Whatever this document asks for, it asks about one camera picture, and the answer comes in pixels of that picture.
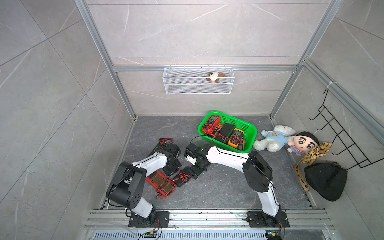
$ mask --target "cartoon doll face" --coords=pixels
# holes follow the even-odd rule
[[[293,142],[295,147],[304,152],[309,152],[317,146],[317,143],[312,138],[306,136],[295,136]]]

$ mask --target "yellow multimeter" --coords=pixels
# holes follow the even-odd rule
[[[241,139],[244,137],[244,132],[240,129],[235,128],[232,135],[229,137],[228,145],[237,148],[239,146]]]

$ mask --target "metal vent grille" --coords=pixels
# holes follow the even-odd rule
[[[217,83],[207,81],[211,72],[224,73]],[[167,94],[229,94],[235,76],[232,68],[165,68],[163,82]]]
[[[98,230],[94,240],[137,240],[136,234],[120,230]],[[263,230],[164,230],[159,239],[165,240],[266,240]]]

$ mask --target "white teddy bear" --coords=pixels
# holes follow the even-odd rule
[[[261,134],[265,137],[263,140],[256,140],[253,143],[253,147],[257,151],[267,149],[269,152],[277,152],[289,141],[292,141],[296,131],[291,127],[277,125],[273,131],[263,130]]]

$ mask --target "white marble wall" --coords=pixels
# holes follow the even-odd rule
[[[0,1],[0,42],[0,238],[75,239],[128,112],[72,0]]]
[[[312,61],[382,123],[384,123],[383,12],[384,1],[381,0],[345,0],[311,56]],[[288,101],[291,104],[292,101],[297,102],[293,98],[288,98]],[[339,121],[344,124],[364,153],[372,160],[383,158],[384,147],[376,138],[348,110],[343,106],[340,108],[337,100],[330,104],[334,106]],[[346,161],[350,161],[347,155],[327,155],[326,158],[329,161],[343,161],[345,165],[348,165]],[[348,172],[345,193],[369,229],[369,232],[362,237],[364,239],[382,239],[383,171],[384,161],[381,161],[362,169],[355,167]],[[344,220],[345,217],[336,216],[335,222],[346,236],[351,229],[361,226],[361,224],[349,224],[349,227],[345,227]]]
[[[277,124],[312,133],[316,128],[322,128],[326,121],[321,116],[313,121],[310,118],[318,114],[324,90],[325,87],[310,72],[303,70],[275,117]],[[384,157],[384,146],[331,93],[328,93],[325,105],[370,160]],[[327,120],[331,119],[325,111],[324,115]],[[334,121],[332,126],[336,131],[341,130]],[[335,137],[329,126],[315,135],[320,142],[329,142]],[[345,135],[341,134],[341,137],[347,145],[351,143]],[[338,162],[345,168],[353,166],[355,162],[347,151],[337,156],[332,155],[343,149],[337,139],[325,159]],[[351,151],[356,153],[358,160],[364,159],[353,147]],[[350,169],[344,192],[335,202],[326,201],[311,190],[317,207],[327,210],[341,239],[381,239],[382,222],[377,219],[384,217],[384,209],[381,207],[384,204],[381,190],[384,184],[383,171],[384,161],[365,168],[356,166]]]
[[[232,115],[268,115],[290,71],[236,71],[231,94],[165,93],[162,72],[120,72],[136,114],[204,115],[218,110]]]
[[[296,64],[328,3],[89,0],[114,64]]]

